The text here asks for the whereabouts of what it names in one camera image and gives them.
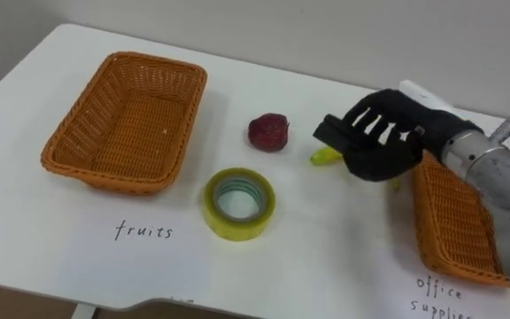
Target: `table surface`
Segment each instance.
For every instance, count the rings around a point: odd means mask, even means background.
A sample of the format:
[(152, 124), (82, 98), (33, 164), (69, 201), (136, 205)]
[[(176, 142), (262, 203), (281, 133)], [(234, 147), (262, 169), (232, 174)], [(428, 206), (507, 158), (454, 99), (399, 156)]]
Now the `table surface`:
[[(39, 162), (60, 120), (115, 51), (177, 58), (209, 74), (182, 171), (157, 196), (95, 191)], [(427, 298), (417, 291), (430, 276), (462, 291), (463, 303), (426, 302), (472, 318), (510, 317), (509, 290), (422, 266), (409, 176), (395, 193), (342, 164), (309, 165), (321, 147), (312, 133), (323, 116), (344, 114), (370, 92), (86, 27), (56, 28), (0, 81), (0, 285), (116, 309), (174, 300), (271, 318), (409, 319), (430, 318), (414, 304)], [(282, 152), (246, 143), (248, 122), (268, 112), (289, 118)], [(464, 114), (488, 133), (501, 121)], [(259, 171), (277, 194), (268, 228), (249, 242), (216, 237), (201, 215), (205, 183), (226, 167)], [(122, 232), (116, 240), (123, 221), (125, 230), (164, 228), (172, 236)]]

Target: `yellow tape roll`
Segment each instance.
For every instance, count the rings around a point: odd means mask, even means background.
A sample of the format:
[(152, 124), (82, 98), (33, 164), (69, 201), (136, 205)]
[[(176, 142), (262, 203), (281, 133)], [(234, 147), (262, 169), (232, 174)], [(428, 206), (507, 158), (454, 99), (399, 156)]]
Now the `yellow tape roll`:
[[(231, 191), (249, 194), (257, 203), (258, 211), (243, 218), (234, 217), (218, 203)], [(265, 229), (274, 211), (275, 197), (271, 184), (257, 172), (246, 168), (229, 168), (210, 179), (204, 191), (204, 218), (218, 236), (244, 241), (257, 237)]]

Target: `orange wicker basket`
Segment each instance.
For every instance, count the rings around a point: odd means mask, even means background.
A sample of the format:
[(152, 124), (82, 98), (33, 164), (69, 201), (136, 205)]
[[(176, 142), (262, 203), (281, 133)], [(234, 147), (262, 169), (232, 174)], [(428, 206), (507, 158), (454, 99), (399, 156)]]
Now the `orange wicker basket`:
[(510, 285), (491, 216), (475, 191), (432, 156), (413, 171), (416, 237), (431, 270), (480, 284)]
[(162, 190), (180, 171), (206, 81), (200, 66), (113, 53), (45, 145), (42, 165), (110, 191)]

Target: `robotic arm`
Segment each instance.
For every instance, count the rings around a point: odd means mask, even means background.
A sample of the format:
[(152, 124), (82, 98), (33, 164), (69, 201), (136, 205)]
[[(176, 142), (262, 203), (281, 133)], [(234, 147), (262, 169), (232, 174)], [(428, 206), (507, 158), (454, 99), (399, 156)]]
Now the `robotic arm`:
[(478, 190), (493, 218), (499, 261), (510, 277), (510, 150), (503, 145), (510, 138), (510, 120), (486, 136), (445, 101), (404, 81), (399, 90), (363, 98), (341, 120), (327, 115), (314, 136), (341, 152), (353, 174), (374, 182), (405, 173), (421, 162), (423, 150), (429, 151)]

